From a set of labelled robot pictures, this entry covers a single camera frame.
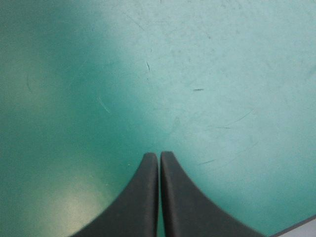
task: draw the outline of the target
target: teal surface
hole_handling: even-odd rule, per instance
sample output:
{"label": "teal surface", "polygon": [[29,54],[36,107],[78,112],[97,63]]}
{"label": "teal surface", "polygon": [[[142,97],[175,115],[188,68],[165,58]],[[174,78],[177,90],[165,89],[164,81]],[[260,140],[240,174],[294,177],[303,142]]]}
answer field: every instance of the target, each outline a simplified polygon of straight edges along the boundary
{"label": "teal surface", "polygon": [[274,234],[316,213],[315,120],[312,0],[0,0],[0,236],[74,233],[163,150]]}

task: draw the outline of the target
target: black plastic piece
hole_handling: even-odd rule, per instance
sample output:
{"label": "black plastic piece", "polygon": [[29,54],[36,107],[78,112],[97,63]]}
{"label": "black plastic piece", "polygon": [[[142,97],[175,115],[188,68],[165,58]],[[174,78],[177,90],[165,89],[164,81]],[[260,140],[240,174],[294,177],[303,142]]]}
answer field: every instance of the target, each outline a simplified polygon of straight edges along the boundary
{"label": "black plastic piece", "polygon": [[225,213],[190,180],[172,152],[161,153],[166,237],[262,237]]}
{"label": "black plastic piece", "polygon": [[147,153],[117,199],[73,237],[156,237],[157,215],[158,163]]}

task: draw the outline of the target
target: scuff mark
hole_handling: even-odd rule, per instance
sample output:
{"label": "scuff mark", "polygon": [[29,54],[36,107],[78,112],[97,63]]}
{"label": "scuff mark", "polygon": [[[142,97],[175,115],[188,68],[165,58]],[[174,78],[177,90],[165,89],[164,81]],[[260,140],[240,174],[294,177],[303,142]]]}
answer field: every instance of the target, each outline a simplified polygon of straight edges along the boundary
{"label": "scuff mark", "polygon": [[101,96],[98,96],[98,102],[99,104],[103,107],[103,109],[105,109],[106,112],[108,112],[109,114],[111,114],[110,110],[105,106],[105,104],[103,103]]}

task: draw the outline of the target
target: scratch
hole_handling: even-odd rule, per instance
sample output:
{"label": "scratch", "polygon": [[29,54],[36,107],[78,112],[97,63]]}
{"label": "scratch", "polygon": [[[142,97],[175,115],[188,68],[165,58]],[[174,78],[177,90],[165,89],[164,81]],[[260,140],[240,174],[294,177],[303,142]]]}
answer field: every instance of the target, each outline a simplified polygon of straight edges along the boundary
{"label": "scratch", "polygon": [[218,129],[231,129],[231,127],[216,127]]}
{"label": "scratch", "polygon": [[258,143],[259,143],[259,142],[256,142],[256,143],[252,144],[252,146],[247,147],[246,149],[244,149],[244,150],[242,150],[242,151],[240,151],[240,152],[237,152],[236,154],[240,154],[240,153],[243,153],[243,152],[245,152],[245,151],[248,151],[248,150],[250,150],[251,148],[255,147]]}
{"label": "scratch", "polygon": [[148,67],[148,71],[150,72],[150,66],[149,66],[148,62],[146,62],[146,64],[147,64],[147,67]]}
{"label": "scratch", "polygon": [[202,163],[199,163],[197,165],[208,164],[208,163],[211,163],[213,161],[215,161],[215,159],[212,159],[212,160],[209,160],[209,161],[206,161],[206,162],[202,162]]}
{"label": "scratch", "polygon": [[231,124],[233,124],[233,123],[235,123],[235,122],[238,122],[238,121],[244,119],[244,118],[247,117],[253,110],[254,110],[254,109],[250,110],[250,111],[249,111],[247,114],[245,114],[244,116],[238,118],[237,120],[235,120],[235,121],[233,121],[233,122],[228,123],[227,125],[231,125]]}
{"label": "scratch", "polygon": [[313,77],[313,75],[316,73],[316,65],[313,66],[309,72],[307,73],[307,77],[305,79],[305,81],[309,80],[311,77]]}
{"label": "scratch", "polygon": [[125,13],[125,12],[123,12],[132,22],[134,22],[140,29],[142,29],[143,31],[145,31],[144,30],[144,28],[137,22],[137,21],[135,21],[131,16],[129,16],[127,13]]}
{"label": "scratch", "polygon": [[99,104],[103,107],[103,109],[105,109],[106,112],[108,112],[109,114],[111,114],[110,110],[105,106],[105,104],[103,103],[101,96],[98,96],[98,102]]}
{"label": "scratch", "polygon": [[28,87],[29,92],[33,93],[32,89],[30,87],[29,75],[26,76],[26,86]]}
{"label": "scratch", "polygon": [[[242,151],[236,153],[236,155],[239,155],[240,153],[243,153],[243,152],[245,152],[245,151],[247,151],[247,150],[252,149],[252,148],[255,147],[258,143],[259,143],[259,141],[257,141],[256,143],[254,143],[252,146],[247,147],[246,149],[244,149],[244,150],[242,150]],[[224,163],[223,165],[221,165],[221,166],[219,166],[219,167],[216,167],[216,168],[214,168],[214,169],[208,170],[207,173],[209,173],[209,172],[211,172],[211,171],[215,171],[215,170],[221,169],[221,168],[227,166],[228,164],[232,163],[234,160],[239,159],[239,158],[240,158],[240,157],[235,157],[235,158],[229,160],[228,162]]]}

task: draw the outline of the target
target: table top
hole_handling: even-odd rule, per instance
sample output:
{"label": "table top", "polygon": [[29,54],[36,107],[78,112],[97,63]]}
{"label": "table top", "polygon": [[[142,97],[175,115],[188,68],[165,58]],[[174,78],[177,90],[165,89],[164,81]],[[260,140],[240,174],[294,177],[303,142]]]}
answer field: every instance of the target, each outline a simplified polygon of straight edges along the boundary
{"label": "table top", "polygon": [[265,235],[316,213],[313,1],[3,0],[0,15],[0,236],[76,232],[165,150]]}

